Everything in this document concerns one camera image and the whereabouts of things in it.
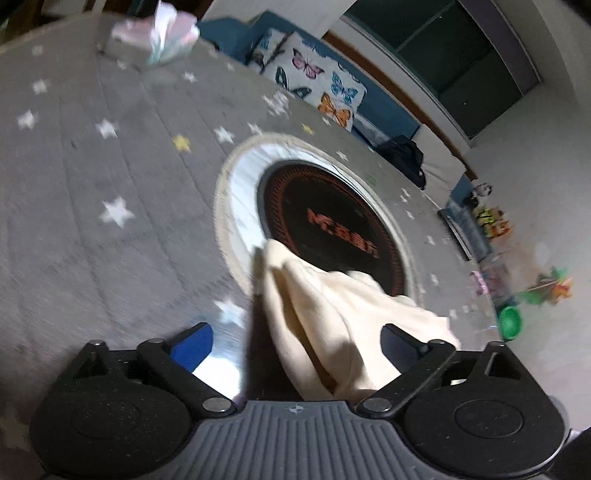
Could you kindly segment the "tissue box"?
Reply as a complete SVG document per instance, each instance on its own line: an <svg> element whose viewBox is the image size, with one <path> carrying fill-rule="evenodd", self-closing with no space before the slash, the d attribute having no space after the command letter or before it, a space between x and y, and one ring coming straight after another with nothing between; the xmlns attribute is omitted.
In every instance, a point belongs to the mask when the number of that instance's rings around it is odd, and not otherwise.
<svg viewBox="0 0 591 480"><path fill-rule="evenodd" d="M98 51L118 64L142 71L190 54L199 37L197 17L158 1L152 16L117 22Z"/></svg>

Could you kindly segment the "black backpack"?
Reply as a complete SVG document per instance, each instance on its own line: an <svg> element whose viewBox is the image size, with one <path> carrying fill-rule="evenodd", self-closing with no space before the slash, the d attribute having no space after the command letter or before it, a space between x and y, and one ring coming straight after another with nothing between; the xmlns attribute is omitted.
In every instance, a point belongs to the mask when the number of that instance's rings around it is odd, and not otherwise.
<svg viewBox="0 0 591 480"><path fill-rule="evenodd" d="M424 154L414 141L404 135L396 136L377 145L376 152L414 185L425 189L427 178L423 170Z"/></svg>

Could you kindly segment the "blue sofa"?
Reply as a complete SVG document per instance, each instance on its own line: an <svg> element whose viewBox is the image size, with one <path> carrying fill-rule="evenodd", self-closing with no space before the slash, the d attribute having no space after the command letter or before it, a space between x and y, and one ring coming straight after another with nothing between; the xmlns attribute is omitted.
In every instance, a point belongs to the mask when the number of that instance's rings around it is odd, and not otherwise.
<svg viewBox="0 0 591 480"><path fill-rule="evenodd" d="M249 23L225 17L204 20L199 28L219 51L358 137L439 207L472 193L465 165L445 143L321 39L270 11Z"/></svg>

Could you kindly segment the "cream white shirt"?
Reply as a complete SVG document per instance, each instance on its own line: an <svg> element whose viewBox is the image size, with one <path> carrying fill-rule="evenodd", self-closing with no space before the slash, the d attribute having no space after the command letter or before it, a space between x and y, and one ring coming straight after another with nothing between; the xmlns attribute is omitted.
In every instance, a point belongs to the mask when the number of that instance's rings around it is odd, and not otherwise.
<svg viewBox="0 0 591 480"><path fill-rule="evenodd" d="M382 352L387 324L461 345L448 318L384 293L361 271L319 269L276 240L263 247L260 292L280 363L305 401L359 402L399 377Z"/></svg>

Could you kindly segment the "round black induction cooker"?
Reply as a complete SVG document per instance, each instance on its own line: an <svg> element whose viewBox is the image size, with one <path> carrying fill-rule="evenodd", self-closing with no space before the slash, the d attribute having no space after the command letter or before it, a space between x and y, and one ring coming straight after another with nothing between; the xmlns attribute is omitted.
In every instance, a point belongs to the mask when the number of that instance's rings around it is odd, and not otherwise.
<svg viewBox="0 0 591 480"><path fill-rule="evenodd" d="M325 271L361 271L389 295L423 301L419 270L401 227L369 184L293 135L252 137L224 161L214 191L216 243L249 296L276 240Z"/></svg>

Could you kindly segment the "colourful toy pile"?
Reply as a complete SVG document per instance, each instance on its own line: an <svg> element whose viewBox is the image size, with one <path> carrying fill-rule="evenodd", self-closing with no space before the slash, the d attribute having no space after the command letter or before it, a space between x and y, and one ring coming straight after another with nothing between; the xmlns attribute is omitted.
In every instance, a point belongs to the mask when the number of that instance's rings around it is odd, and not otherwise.
<svg viewBox="0 0 591 480"><path fill-rule="evenodd" d="M494 302L506 305L555 306L573 296L573 280L566 268L550 266L545 245L526 248L514 237L514 224L498 206L487 203L493 192L489 183L472 185L463 198L489 253L481 267Z"/></svg>

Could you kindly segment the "dark window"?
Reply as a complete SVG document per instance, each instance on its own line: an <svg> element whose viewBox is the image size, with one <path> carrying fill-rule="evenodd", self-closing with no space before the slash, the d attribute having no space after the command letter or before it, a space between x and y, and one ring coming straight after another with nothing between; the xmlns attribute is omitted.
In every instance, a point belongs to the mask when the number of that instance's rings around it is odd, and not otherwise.
<svg viewBox="0 0 591 480"><path fill-rule="evenodd" d="M470 139L540 83L496 1L356 1L345 17L401 61Z"/></svg>

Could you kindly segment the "green plastic bowl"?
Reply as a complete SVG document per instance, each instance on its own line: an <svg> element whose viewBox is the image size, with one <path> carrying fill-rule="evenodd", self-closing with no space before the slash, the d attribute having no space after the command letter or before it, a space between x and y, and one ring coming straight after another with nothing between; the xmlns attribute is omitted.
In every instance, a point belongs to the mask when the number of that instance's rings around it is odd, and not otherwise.
<svg viewBox="0 0 591 480"><path fill-rule="evenodd" d="M505 306L498 313L498 328L505 341L516 339L522 332L522 324L522 315L516 306Z"/></svg>

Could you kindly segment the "butterfly print pillow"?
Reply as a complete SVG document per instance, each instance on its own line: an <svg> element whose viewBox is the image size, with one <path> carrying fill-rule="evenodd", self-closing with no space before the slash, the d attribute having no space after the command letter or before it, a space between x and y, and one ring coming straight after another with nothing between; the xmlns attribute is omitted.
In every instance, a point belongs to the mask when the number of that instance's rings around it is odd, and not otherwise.
<svg viewBox="0 0 591 480"><path fill-rule="evenodd" d="M365 85L337 60L319 53L297 32L287 35L264 67L263 76L349 132L367 93Z"/></svg>

